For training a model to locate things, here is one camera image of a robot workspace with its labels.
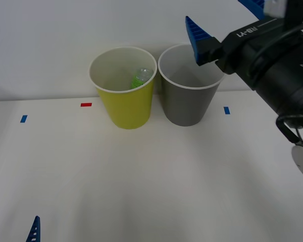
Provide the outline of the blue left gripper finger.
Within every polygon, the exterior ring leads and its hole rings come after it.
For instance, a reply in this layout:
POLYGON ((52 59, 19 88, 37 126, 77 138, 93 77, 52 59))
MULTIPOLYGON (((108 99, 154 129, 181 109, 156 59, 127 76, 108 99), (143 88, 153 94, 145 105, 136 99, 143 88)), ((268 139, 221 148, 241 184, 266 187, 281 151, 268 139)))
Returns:
POLYGON ((40 242, 40 217, 35 216, 26 242, 40 242))

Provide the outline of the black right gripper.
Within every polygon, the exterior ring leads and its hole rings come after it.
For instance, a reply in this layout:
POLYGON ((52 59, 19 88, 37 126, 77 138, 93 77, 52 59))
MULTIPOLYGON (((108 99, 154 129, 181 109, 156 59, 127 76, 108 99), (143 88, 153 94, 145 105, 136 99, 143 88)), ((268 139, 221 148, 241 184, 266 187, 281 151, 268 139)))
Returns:
POLYGON ((190 17, 186 31, 198 66, 216 61, 244 81, 303 81, 303 22, 265 17, 264 0, 238 0, 259 21, 228 34, 221 43, 190 17))

